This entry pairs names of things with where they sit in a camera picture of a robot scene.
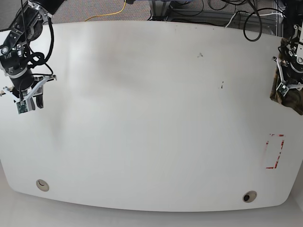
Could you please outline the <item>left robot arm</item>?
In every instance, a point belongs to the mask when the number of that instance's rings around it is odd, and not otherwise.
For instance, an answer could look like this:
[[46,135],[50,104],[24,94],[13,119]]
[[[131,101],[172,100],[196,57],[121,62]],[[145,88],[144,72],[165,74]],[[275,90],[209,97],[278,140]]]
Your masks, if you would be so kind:
[[303,89],[303,2],[301,0],[282,0],[284,6],[284,38],[275,58],[278,69],[276,91],[286,96],[289,90]]

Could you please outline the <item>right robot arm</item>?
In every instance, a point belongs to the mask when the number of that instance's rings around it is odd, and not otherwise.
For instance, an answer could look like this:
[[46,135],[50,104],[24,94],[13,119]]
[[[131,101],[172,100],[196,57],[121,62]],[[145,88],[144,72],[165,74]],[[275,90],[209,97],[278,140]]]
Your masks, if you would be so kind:
[[[33,73],[37,66],[47,66],[54,47],[52,17],[63,4],[62,0],[21,1],[20,10],[9,26],[9,34],[0,46],[0,68],[9,77],[12,87],[4,87],[0,94],[10,95],[19,114],[44,107],[43,86],[55,80],[51,71]],[[36,40],[47,23],[50,30],[50,47],[47,54],[34,52],[31,41]]]

